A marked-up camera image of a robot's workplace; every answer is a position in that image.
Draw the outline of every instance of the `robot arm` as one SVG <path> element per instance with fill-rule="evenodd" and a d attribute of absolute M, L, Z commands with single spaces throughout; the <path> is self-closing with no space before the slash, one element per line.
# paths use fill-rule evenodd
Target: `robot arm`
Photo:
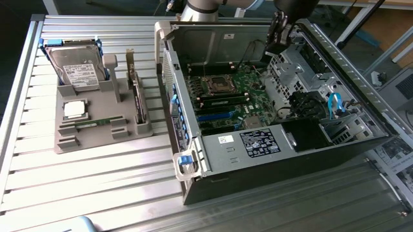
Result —
<path fill-rule="evenodd" d="M 265 51 L 280 54 L 290 46 L 290 32 L 297 20 L 308 18 L 320 0 L 274 0 L 280 11 L 274 12 L 266 36 Z"/>

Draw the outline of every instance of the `metal bracket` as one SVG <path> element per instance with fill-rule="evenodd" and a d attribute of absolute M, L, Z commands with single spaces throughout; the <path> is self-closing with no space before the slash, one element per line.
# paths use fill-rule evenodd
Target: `metal bracket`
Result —
<path fill-rule="evenodd" d="M 155 63 L 161 63 L 161 40 L 165 40 L 167 35 L 173 32 L 173 28 L 169 21 L 159 21 L 155 23 Z"/>

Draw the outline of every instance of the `gray plastic holder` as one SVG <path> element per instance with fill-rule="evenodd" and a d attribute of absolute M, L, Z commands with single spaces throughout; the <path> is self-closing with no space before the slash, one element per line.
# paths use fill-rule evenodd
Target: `gray plastic holder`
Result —
<path fill-rule="evenodd" d="M 109 145 L 153 136 L 150 114 L 146 107 L 145 96 L 141 96 L 146 122 L 137 124 L 137 106 L 134 90 L 129 79 L 117 79 L 115 55 L 105 55 L 105 67 L 110 70 L 111 80 L 99 81 L 99 89 L 77 92 L 71 85 L 58 86 L 61 94 L 57 95 L 57 120 L 55 120 L 55 152 L 58 154 L 83 150 L 102 145 Z M 86 113 L 83 117 L 65 120 L 65 103 L 85 101 Z M 102 124 L 102 120 L 122 116 Z M 98 125 L 82 127 L 78 123 L 95 121 Z"/>

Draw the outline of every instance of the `barcode sticker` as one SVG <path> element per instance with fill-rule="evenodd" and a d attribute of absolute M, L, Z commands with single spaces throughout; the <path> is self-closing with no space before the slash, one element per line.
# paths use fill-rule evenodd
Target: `barcode sticker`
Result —
<path fill-rule="evenodd" d="M 66 65 L 63 66 L 63 69 L 74 87 L 98 85 L 98 76 L 94 64 Z"/>
<path fill-rule="evenodd" d="M 225 40 L 234 39 L 236 34 L 225 34 Z"/>
<path fill-rule="evenodd" d="M 218 141 L 221 144 L 232 143 L 234 141 L 233 135 L 218 137 Z"/>

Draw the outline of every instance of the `cpu socket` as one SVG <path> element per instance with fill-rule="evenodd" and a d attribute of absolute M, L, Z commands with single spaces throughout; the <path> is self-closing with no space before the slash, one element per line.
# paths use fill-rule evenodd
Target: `cpu socket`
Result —
<path fill-rule="evenodd" d="M 236 86 L 229 75 L 208 76 L 205 77 L 205 81 L 212 95 L 236 92 Z"/>

